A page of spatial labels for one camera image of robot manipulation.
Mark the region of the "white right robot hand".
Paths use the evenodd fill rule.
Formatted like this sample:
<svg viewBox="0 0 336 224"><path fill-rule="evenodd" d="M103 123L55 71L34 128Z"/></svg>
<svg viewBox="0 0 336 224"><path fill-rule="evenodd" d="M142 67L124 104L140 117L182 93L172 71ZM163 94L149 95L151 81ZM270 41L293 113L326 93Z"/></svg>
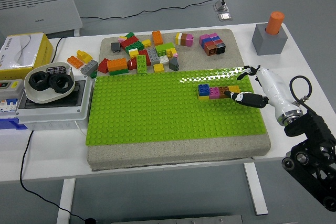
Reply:
<svg viewBox="0 0 336 224"><path fill-rule="evenodd" d="M275 108L275 118L282 126L286 126L303 116L302 110L293 104L289 88L280 76L260 65L256 67L245 66L244 69L237 80L241 80L246 75L256 76L256 80L261 85L265 95L225 91L226 96L239 104L253 108L264 108L267 104L270 104Z"/></svg>

